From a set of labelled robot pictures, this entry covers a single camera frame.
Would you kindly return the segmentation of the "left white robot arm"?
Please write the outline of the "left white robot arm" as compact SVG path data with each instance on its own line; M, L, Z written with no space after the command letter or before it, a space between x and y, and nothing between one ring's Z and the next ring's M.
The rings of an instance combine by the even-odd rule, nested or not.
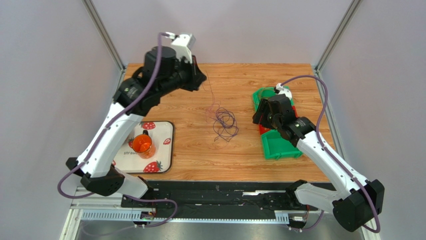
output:
M81 177L80 183L90 194L142 197L149 189L147 183L116 168L115 156L161 97L178 89L197 91L206 79L191 51L180 54L175 47L154 47L145 54L144 65L119 86L89 146L80 156L70 157L66 166Z

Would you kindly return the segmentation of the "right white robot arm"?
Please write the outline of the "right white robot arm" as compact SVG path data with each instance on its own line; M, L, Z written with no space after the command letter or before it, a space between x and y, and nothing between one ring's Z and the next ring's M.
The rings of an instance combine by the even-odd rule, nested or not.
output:
M298 180L285 189L290 206L309 205L331 213L349 232L378 219L383 208L384 185L377 179L368 180L353 169L308 118L296 116L285 94L261 99L252 119L256 125L277 131L282 139L309 157L334 187L328 190Z

